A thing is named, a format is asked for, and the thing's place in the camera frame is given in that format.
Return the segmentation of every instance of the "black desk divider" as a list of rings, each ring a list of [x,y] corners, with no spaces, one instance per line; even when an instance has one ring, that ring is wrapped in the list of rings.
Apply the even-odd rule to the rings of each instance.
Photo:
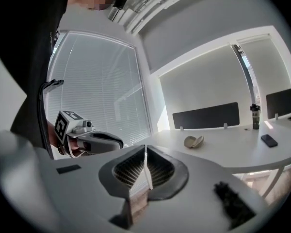
[[[239,125],[238,103],[227,103],[198,110],[173,113],[176,129],[208,129]]]
[[[291,113],[291,89],[266,95],[268,119]]]

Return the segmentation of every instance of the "floor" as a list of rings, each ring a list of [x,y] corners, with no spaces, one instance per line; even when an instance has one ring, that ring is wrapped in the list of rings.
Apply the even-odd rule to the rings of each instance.
[[[246,179],[244,182],[257,191],[260,191],[263,185],[266,183],[268,177]],[[291,191],[291,168],[284,171],[279,177],[278,182],[271,190],[271,192],[265,198],[268,204],[272,204],[278,199],[286,196]]]

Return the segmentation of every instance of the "office desk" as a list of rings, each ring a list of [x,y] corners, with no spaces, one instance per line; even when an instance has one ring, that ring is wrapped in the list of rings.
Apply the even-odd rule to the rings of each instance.
[[[154,145],[166,153],[175,150],[201,157],[229,169],[232,173],[275,169],[268,180],[268,189],[260,193],[265,197],[280,177],[284,166],[291,164],[291,122],[285,116],[279,120],[269,120],[269,123],[272,129],[261,122],[259,130],[253,130],[252,125],[227,129],[165,130],[136,145]],[[269,148],[260,139],[264,134],[273,137],[278,146]],[[186,148],[183,143],[189,135],[204,135],[204,144],[198,149]]]

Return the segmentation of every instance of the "desk leg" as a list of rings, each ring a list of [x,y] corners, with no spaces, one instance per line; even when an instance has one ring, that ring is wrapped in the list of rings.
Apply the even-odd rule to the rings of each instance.
[[[265,185],[262,187],[262,189],[259,191],[259,194],[265,198],[270,191],[273,189],[273,187],[275,186],[275,184],[277,183],[280,175],[283,172],[283,169],[285,167],[281,166],[279,169],[273,170],[270,174],[270,176],[268,177]]]

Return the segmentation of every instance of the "window blind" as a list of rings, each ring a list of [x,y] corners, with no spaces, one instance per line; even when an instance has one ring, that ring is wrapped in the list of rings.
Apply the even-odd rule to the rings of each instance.
[[[71,110],[95,128],[132,145],[150,136],[135,49],[91,34],[68,33],[51,79],[64,85],[48,96],[48,120]]]

